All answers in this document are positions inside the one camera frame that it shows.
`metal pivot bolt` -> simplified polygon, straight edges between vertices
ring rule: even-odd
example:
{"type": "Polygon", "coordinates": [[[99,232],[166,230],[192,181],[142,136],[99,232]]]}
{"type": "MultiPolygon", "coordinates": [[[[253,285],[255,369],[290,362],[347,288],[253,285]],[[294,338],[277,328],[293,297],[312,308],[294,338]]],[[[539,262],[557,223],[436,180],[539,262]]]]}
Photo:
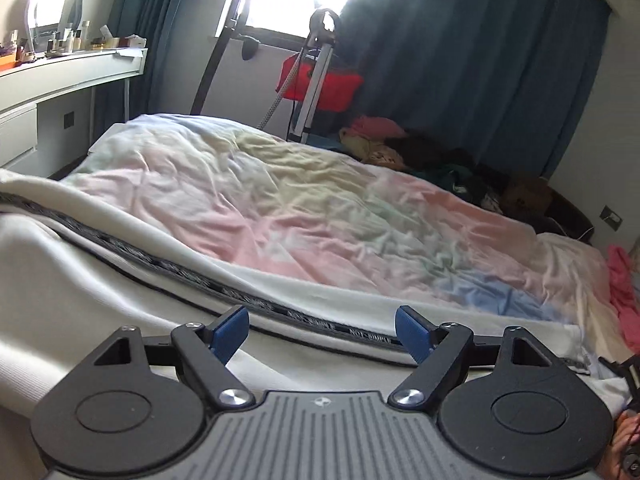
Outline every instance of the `metal pivot bolt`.
{"type": "Polygon", "coordinates": [[[251,394],[244,390],[233,388],[231,390],[224,390],[220,393],[218,399],[225,406],[238,408],[239,406],[244,406],[251,401],[251,394]]]}
{"type": "Polygon", "coordinates": [[[420,390],[414,390],[411,388],[409,390],[399,390],[398,392],[395,392],[391,398],[393,402],[400,406],[412,408],[424,401],[424,393],[420,390]]]}

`blue curtain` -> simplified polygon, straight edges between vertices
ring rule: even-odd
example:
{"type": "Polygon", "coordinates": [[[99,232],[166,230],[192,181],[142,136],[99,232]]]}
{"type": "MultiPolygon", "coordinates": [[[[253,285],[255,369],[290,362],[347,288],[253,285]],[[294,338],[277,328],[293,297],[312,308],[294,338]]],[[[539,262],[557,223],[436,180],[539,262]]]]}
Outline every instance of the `blue curtain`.
{"type": "MultiPolygon", "coordinates": [[[[181,0],[115,0],[109,28],[116,37],[137,34],[147,38],[145,74],[131,80],[131,117],[155,112],[162,69],[181,0]]],[[[104,85],[97,95],[96,129],[102,133],[124,115],[122,83],[104,85]]]]}
{"type": "Polygon", "coordinates": [[[550,174],[600,63],[603,0],[350,0],[337,53],[365,78],[353,112],[550,174]]]}

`red bag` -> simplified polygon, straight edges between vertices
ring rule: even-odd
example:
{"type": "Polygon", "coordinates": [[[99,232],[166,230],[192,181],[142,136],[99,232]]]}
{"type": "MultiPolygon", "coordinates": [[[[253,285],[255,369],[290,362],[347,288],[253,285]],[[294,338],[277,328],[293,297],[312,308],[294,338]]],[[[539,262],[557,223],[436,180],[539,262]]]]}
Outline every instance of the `red bag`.
{"type": "MultiPolygon", "coordinates": [[[[284,81],[287,78],[287,75],[289,75],[289,72],[297,58],[298,54],[295,54],[294,56],[286,59],[282,64],[282,74],[280,75],[280,82],[278,83],[276,92],[280,91],[280,88],[282,88],[282,85],[284,84],[284,81]]],[[[314,67],[315,64],[307,60],[304,60],[300,64],[298,77],[291,82],[291,85],[289,85],[289,89],[287,89],[284,94],[285,99],[290,99],[292,101],[303,101],[305,99],[314,67]]],[[[329,69],[326,77],[324,78],[322,91],[320,92],[318,110],[325,110],[328,112],[346,111],[351,105],[351,101],[353,101],[353,95],[356,90],[360,88],[362,83],[364,83],[364,79],[355,72],[329,69]]]]}

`mirror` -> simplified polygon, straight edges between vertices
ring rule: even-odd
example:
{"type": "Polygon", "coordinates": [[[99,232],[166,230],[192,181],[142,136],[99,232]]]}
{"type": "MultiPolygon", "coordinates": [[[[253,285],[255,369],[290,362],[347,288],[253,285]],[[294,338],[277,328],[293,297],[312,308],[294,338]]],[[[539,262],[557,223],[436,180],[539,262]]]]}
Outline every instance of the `mirror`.
{"type": "Polygon", "coordinates": [[[77,30],[82,20],[82,0],[29,0],[25,21],[32,51],[44,52],[49,40],[65,30],[77,30]]]}

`pastel tie-dye blanket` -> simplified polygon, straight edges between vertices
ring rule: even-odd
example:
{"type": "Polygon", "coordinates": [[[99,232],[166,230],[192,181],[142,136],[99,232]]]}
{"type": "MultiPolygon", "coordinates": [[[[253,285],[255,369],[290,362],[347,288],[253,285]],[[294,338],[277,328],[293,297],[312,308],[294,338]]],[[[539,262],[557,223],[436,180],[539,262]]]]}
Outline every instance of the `pastel tie-dye blanket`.
{"type": "Polygon", "coordinates": [[[607,266],[423,180],[227,120],[114,126],[65,183],[213,258],[299,280],[524,319],[622,345],[607,266]]]}

